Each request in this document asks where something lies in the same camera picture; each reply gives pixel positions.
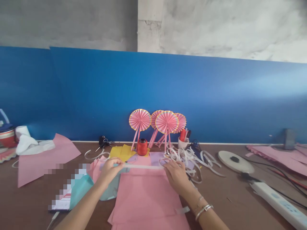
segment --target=pink paper fan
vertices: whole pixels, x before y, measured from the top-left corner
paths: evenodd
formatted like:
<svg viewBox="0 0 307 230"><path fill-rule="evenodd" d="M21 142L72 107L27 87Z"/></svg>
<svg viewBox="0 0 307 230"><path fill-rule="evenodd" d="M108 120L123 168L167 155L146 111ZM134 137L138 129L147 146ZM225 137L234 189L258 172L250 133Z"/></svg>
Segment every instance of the pink paper fan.
<svg viewBox="0 0 307 230"><path fill-rule="evenodd" d="M153 133L153 135L150 138L150 141L149 141L149 144L148 144L148 148L151 148L153 146L153 144L154 144L154 141L155 141L156 136L158 134L158 130L156 129L156 118L163 111L164 110L157 110L157 111L153 112L152 115L151 115L151 127L153 127L153 129L154 129L154 133Z"/></svg>
<svg viewBox="0 0 307 230"><path fill-rule="evenodd" d="M173 133L179 133L179 132L181 132L185 128L186 118L181 113L175 113L175 115L179 119L179 124L178 124L178 128Z"/></svg>
<svg viewBox="0 0 307 230"><path fill-rule="evenodd" d="M166 152L166 142L167 136L169 136L169 145L170 143L170 133L173 133L179 125L178 117L172 111L163 111L156 118L156 128L159 132L164 135L164 151Z"/></svg>
<svg viewBox="0 0 307 230"><path fill-rule="evenodd" d="M134 139L133 139L133 144L131 146L131 151L133 150L133 145L135 143L135 138L137 137L138 133L138 138L140 137L140 131L144 131L148 129L148 127L151 124L151 116L149 112L147 112L144 109L137 109L133 111L129 117L129 124L131 128L136 130Z"/></svg>

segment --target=gray concrete wall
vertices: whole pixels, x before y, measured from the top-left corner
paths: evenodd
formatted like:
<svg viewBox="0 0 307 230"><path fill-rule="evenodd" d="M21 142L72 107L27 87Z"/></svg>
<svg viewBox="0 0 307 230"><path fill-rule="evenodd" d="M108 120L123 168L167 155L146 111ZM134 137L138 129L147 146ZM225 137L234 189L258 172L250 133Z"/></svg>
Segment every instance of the gray concrete wall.
<svg viewBox="0 0 307 230"><path fill-rule="evenodd" d="M138 4L138 51L307 63L306 0Z"/></svg>
<svg viewBox="0 0 307 230"><path fill-rule="evenodd" d="M0 45L137 51L137 0L1 0Z"/></svg>

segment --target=bangle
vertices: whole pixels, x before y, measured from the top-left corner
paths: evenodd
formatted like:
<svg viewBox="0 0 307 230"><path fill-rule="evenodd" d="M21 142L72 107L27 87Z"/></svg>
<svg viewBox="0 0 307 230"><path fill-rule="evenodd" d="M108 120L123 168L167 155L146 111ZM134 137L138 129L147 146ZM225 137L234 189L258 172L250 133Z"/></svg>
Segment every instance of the bangle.
<svg viewBox="0 0 307 230"><path fill-rule="evenodd" d="M200 212L196 215L195 221L198 220L199 216L200 216L204 211L208 211L210 208L213 208L213 206L210 205L210 204L204 206L204 207L200 210Z"/></svg>
<svg viewBox="0 0 307 230"><path fill-rule="evenodd" d="M201 196L201 197L198 198L197 207L196 207L194 213L196 213L197 209L199 208L199 202L200 202L203 198L204 198L203 196Z"/></svg>

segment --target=teal paper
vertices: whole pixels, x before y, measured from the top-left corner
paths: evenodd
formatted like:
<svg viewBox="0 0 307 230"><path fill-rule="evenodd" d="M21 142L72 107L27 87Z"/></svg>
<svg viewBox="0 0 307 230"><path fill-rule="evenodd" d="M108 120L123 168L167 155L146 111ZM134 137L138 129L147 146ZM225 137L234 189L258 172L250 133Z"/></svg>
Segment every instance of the teal paper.
<svg viewBox="0 0 307 230"><path fill-rule="evenodd" d="M121 173L128 172L128 168L123 168L119 171L119 173L115 176L115 178L111 181L108 188L100 197L101 201L110 200L117 197L117 191L119 186L119 180ZM69 210L72 210L77 203L84 197L84 195L93 187L94 182L89 174L84 175L81 179L75 180L75 185L71 190L71 198L70 198L70 206Z"/></svg>

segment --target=yellow paper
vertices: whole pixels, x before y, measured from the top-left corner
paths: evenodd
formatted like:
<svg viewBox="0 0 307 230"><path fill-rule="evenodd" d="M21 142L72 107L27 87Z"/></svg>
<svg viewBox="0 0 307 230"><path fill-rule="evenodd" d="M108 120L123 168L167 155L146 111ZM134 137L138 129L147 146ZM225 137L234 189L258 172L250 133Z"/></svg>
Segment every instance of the yellow paper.
<svg viewBox="0 0 307 230"><path fill-rule="evenodd" d="M145 157L149 156L149 151L150 151L150 148L147 148L147 153L146 153Z"/></svg>
<svg viewBox="0 0 307 230"><path fill-rule="evenodd" d="M123 162L127 161L133 155L135 155L135 151L131 151L131 146L128 146L128 145L123 145L122 146L122 151L121 151L120 159Z"/></svg>
<svg viewBox="0 0 307 230"><path fill-rule="evenodd" d="M111 157L121 157L121 151L122 151L122 147L121 146L114 146L111 149L110 152L110 158Z"/></svg>

